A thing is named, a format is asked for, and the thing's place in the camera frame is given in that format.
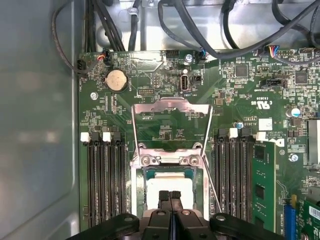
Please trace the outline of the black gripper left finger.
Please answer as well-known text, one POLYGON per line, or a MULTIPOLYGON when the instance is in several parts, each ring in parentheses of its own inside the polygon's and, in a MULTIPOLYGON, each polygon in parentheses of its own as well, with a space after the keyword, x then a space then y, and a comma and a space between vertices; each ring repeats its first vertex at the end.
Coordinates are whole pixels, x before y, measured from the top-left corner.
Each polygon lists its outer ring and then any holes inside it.
POLYGON ((158 208, 144 212, 142 218, 122 213, 85 231, 70 240, 169 240, 172 226, 170 192, 158 194, 158 208))

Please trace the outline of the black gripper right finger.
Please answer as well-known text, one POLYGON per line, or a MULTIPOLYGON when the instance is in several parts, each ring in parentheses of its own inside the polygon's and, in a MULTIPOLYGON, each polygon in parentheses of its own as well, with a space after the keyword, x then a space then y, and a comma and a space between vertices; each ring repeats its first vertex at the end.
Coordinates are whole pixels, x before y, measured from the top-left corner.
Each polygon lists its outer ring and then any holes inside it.
POLYGON ((193 209, 184 209, 179 191, 171 192, 171 208, 179 240, 283 240, 261 226, 226 213, 216 213, 209 220, 193 209))

